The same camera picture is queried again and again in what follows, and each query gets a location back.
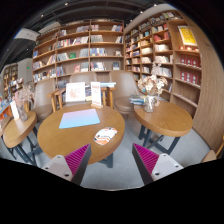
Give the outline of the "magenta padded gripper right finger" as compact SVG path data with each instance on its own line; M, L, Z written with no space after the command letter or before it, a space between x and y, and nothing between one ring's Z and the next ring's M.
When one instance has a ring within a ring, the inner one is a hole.
M157 154L136 143L132 146L132 154L145 185L182 169L168 154Z

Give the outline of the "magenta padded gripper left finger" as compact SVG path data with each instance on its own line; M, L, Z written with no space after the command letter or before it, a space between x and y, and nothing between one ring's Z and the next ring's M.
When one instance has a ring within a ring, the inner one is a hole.
M66 156L56 155L43 170L65 180L80 185L91 156L91 145L87 144L74 150Z

